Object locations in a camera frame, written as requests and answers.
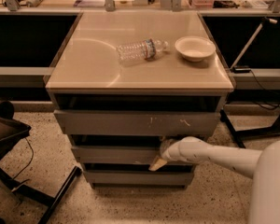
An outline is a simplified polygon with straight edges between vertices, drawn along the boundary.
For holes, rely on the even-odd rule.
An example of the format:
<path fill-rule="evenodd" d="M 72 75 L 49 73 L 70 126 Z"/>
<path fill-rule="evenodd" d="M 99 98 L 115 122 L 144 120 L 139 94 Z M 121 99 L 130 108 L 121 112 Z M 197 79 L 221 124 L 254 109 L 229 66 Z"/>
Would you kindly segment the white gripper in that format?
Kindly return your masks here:
<path fill-rule="evenodd" d="M 156 157 L 148 170 L 155 172 L 166 165 L 168 161 L 183 161 L 200 163 L 205 161 L 205 142 L 192 136 L 181 140 L 163 137 L 160 145 L 161 157 Z"/>

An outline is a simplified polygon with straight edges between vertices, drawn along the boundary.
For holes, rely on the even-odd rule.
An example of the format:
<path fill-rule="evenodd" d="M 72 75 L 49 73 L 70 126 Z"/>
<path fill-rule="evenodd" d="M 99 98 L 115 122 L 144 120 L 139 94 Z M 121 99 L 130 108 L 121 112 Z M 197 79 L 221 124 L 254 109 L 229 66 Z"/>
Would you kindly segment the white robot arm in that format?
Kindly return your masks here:
<path fill-rule="evenodd" d="M 149 169 L 169 161 L 212 162 L 253 180 L 248 224 L 280 224 L 280 141 L 263 150 L 210 145 L 188 136 L 165 139 Z"/>

